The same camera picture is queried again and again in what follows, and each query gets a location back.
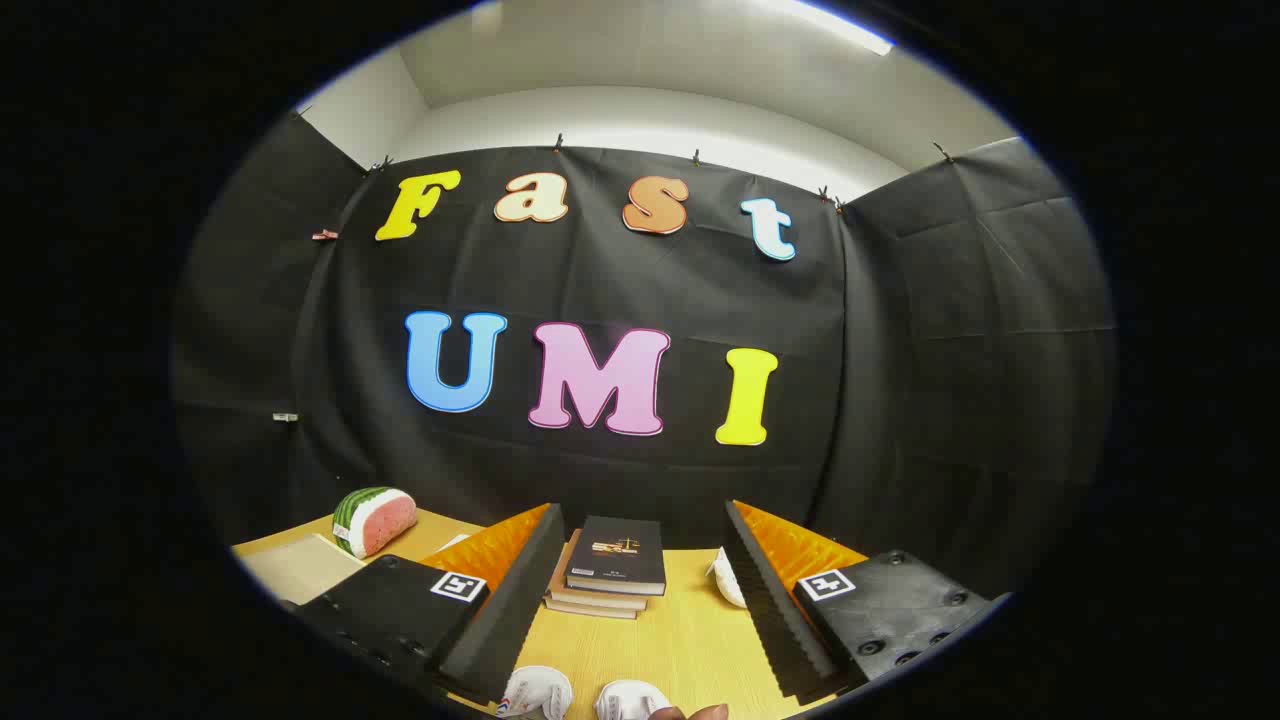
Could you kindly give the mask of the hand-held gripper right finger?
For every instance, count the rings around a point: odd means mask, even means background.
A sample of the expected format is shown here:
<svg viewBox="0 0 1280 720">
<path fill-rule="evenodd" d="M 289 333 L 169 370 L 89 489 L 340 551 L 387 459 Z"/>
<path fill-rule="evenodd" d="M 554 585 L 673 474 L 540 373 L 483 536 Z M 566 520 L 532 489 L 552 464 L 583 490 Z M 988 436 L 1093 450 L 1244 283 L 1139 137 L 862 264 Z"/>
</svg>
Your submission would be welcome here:
<svg viewBox="0 0 1280 720">
<path fill-rule="evenodd" d="M 724 505 L 724 553 L 780 692 L 799 703 L 888 685 L 1004 605 L 902 550 L 865 556 Z"/>
</svg>

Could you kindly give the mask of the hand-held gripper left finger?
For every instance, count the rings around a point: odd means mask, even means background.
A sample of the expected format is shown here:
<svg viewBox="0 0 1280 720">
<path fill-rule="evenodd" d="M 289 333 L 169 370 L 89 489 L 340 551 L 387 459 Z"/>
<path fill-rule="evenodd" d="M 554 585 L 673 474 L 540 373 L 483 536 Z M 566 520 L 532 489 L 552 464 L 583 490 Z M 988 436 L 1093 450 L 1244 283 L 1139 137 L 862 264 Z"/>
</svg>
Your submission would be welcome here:
<svg viewBox="0 0 1280 720">
<path fill-rule="evenodd" d="M 402 685 L 498 703 L 564 538 L 541 503 L 420 560 L 384 555 L 292 612 Z"/>
</svg>

